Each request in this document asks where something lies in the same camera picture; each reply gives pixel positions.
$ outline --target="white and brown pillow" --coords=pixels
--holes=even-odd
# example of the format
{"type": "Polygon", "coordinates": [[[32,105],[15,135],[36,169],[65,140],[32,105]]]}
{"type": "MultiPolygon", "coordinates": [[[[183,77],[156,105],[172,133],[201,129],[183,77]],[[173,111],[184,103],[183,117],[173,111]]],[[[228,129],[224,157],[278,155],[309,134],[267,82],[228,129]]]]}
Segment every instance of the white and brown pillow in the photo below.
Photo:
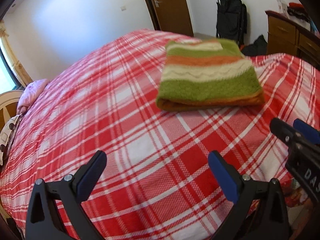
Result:
{"type": "Polygon", "coordinates": [[[3,165],[3,159],[11,149],[13,139],[16,135],[22,115],[12,117],[3,127],[0,133],[0,165],[3,165]]]}

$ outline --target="brown door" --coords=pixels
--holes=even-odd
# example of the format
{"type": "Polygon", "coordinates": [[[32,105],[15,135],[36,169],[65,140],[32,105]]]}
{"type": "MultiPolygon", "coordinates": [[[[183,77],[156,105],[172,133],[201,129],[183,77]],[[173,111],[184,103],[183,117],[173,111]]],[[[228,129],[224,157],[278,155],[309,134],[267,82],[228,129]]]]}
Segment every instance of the brown door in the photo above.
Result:
{"type": "Polygon", "coordinates": [[[160,30],[193,37],[186,0],[151,0],[160,30]]]}

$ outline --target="wooden dresser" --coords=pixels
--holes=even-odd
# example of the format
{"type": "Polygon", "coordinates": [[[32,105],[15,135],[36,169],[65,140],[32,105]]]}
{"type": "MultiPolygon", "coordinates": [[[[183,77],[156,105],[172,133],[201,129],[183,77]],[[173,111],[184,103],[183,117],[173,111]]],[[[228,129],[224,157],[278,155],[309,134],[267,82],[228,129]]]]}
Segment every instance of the wooden dresser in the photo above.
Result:
{"type": "Polygon", "coordinates": [[[320,70],[320,39],[277,12],[266,11],[266,14],[269,23],[267,54],[297,56],[320,70]]]}

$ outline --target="folded sweater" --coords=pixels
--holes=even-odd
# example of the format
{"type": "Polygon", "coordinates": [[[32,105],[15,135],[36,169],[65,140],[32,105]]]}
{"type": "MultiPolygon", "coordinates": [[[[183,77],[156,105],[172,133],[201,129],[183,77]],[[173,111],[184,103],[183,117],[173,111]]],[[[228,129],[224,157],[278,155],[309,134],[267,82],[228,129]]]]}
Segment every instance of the folded sweater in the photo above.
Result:
{"type": "Polygon", "coordinates": [[[166,111],[264,103],[252,62],[234,41],[170,41],[156,105],[166,111]]]}

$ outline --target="red plaid bedspread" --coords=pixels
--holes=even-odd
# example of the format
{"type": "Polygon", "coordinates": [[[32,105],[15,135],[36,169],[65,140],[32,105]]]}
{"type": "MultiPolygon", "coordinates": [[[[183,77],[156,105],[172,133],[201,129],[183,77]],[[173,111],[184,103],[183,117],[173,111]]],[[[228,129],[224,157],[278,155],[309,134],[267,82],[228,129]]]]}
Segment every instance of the red plaid bedspread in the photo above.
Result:
{"type": "MultiPolygon", "coordinates": [[[[319,72],[277,54],[253,59],[261,107],[167,113],[155,98],[169,40],[182,35],[140,30],[92,52],[55,78],[19,127],[0,175],[5,209],[24,228],[36,179],[74,174],[97,150],[107,168],[83,208],[108,239],[205,239],[228,214],[207,165],[218,150],[240,173],[284,184],[287,149],[270,133],[273,117],[319,128],[319,72]]],[[[77,238],[62,205],[59,211],[77,238]]]]}

